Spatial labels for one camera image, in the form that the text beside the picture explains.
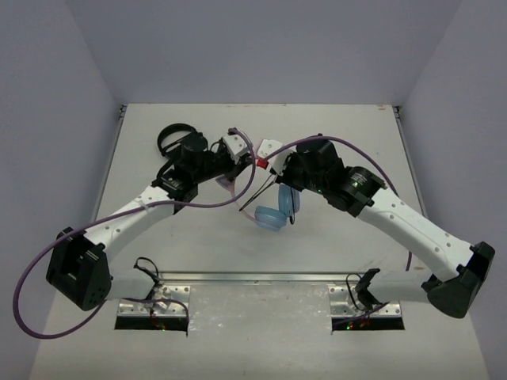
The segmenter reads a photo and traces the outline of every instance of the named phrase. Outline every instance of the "black ring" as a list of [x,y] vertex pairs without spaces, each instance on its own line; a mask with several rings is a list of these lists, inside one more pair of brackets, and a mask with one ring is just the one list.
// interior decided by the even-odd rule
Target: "black ring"
[[170,148],[172,148],[176,144],[180,143],[181,140],[184,137],[186,137],[186,136],[184,136],[181,139],[171,142],[170,144],[168,144],[166,146],[162,146],[162,143],[164,142],[164,140],[176,132],[189,132],[192,134],[192,133],[197,133],[197,129],[192,127],[191,125],[184,124],[184,123],[171,124],[171,125],[168,125],[167,127],[165,127],[164,129],[162,129],[157,137],[157,146],[158,146],[158,150],[160,151],[160,154],[163,157],[167,156],[167,152]]

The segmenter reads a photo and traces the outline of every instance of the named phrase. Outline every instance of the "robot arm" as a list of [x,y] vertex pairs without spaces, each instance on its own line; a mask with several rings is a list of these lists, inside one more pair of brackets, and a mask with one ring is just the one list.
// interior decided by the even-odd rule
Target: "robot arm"
[[[173,167],[159,173],[150,186],[112,215],[144,210],[91,227],[58,244],[46,280],[82,310],[91,310],[106,299],[148,297],[158,282],[154,275],[138,269],[110,271],[109,263],[132,240],[193,200],[198,184],[221,175],[232,181],[251,165],[247,145],[238,136],[223,136],[216,145],[211,151],[202,134],[185,136],[173,152]],[[163,203],[152,207],[157,202]],[[65,229],[59,237],[70,231]]]
[[[269,156],[276,142],[261,145]],[[494,249],[460,240],[434,225],[400,200],[384,181],[362,167],[345,167],[334,145],[315,136],[296,150],[258,163],[278,177],[278,183],[322,195],[328,203],[382,230],[419,257],[432,274],[368,270],[356,285],[359,301],[368,309],[390,300],[430,302],[452,317],[464,317],[486,280]]]

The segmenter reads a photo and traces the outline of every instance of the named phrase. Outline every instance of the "red object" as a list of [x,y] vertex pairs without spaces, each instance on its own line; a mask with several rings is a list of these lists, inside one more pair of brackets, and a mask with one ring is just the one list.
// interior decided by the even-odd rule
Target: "red object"
[[269,163],[267,161],[264,161],[260,158],[257,160],[257,166],[259,166],[260,168],[266,169],[268,167],[268,164]]

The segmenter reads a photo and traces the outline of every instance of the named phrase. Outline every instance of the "gray wall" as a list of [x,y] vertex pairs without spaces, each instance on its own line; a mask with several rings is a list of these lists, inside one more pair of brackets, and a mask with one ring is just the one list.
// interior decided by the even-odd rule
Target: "gray wall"
[[388,103],[460,0],[67,0],[122,102]]
[[[14,285],[63,227],[92,217],[118,106],[63,1],[0,8],[0,377],[10,380],[28,377],[38,346],[14,324]],[[53,297],[46,266],[21,302],[39,331]]]
[[497,250],[472,306],[491,378],[507,378],[507,2],[464,0],[402,110],[429,217]]

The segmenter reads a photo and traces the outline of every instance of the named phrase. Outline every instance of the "white table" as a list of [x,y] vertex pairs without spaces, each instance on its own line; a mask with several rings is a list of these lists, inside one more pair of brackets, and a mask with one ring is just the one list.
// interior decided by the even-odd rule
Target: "white table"
[[[100,216],[141,192],[163,163],[154,141],[168,124],[187,123],[211,143],[229,127],[290,142],[321,132],[369,153],[388,173],[400,196],[420,209],[391,107],[298,104],[130,104],[105,187]],[[372,167],[337,146],[346,165]],[[245,172],[238,187],[246,183]],[[266,173],[260,172],[255,184]],[[213,181],[195,199],[215,203],[229,195]],[[276,207],[276,189],[257,204]],[[187,207],[136,239],[113,262],[131,268],[151,257],[162,270],[197,272],[351,272],[379,267],[403,270],[406,250],[373,227],[303,192],[294,226],[278,234],[262,230],[230,205],[215,210]],[[415,260],[413,270],[424,265]],[[405,331],[330,334],[325,286],[207,285],[192,288],[188,338],[180,332],[114,331],[116,303],[81,331],[42,342],[32,379],[73,378],[487,378],[468,317],[453,320],[431,306],[402,304]],[[81,319],[82,312],[58,295],[47,332]]]

